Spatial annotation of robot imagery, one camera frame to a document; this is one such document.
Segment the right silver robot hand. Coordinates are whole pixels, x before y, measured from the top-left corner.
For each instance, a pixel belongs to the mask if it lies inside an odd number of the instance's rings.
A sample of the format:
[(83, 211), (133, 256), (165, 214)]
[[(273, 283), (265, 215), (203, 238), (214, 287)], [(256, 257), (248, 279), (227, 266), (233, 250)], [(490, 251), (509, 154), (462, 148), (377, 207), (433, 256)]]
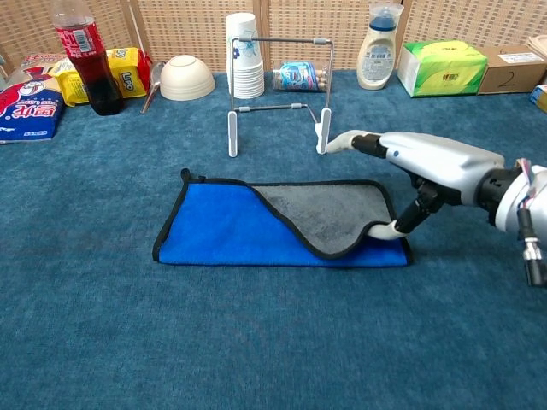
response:
[(375, 224), (367, 235), (380, 240), (407, 236), (443, 204), (479, 204), (479, 188), (488, 172), (502, 169), (504, 158), (494, 152), (453, 139), (418, 132), (350, 130), (326, 144), (333, 154), (353, 149), (389, 161), (404, 170), (418, 196), (399, 218)]

